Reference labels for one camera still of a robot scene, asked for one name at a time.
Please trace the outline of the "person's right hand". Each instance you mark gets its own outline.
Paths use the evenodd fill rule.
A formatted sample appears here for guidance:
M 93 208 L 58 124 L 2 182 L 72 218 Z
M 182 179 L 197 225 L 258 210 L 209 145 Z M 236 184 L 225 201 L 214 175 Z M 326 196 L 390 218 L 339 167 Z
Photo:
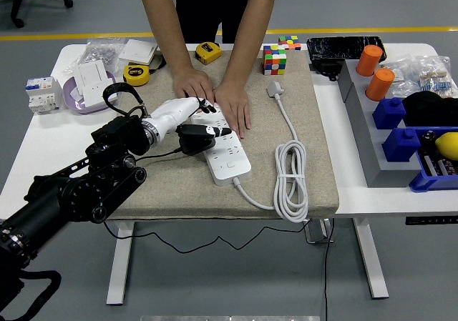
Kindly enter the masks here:
M 209 76 L 194 68 L 185 68 L 172 74 L 177 98 L 198 97 L 210 103 L 215 101 L 213 83 Z

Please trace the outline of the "person's left hand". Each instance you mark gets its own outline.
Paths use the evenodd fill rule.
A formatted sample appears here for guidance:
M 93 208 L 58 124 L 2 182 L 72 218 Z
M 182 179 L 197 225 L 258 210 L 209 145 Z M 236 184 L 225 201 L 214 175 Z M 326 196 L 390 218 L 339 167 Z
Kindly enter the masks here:
M 221 83 L 214 89 L 215 101 L 220 107 L 229 127 L 240 139 L 251 128 L 250 105 L 244 87 Z

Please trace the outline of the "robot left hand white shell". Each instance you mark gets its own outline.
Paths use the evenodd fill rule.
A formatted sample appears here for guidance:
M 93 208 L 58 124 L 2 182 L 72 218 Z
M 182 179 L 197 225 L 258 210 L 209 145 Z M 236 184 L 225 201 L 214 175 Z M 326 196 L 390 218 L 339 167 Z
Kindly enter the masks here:
M 188 97 L 172 99 L 161 104 L 156 110 L 142 118 L 142 126 L 149 145 L 156 147 L 166 134 L 174 132 L 197 110 L 215 113 L 216 109 L 206 99 Z

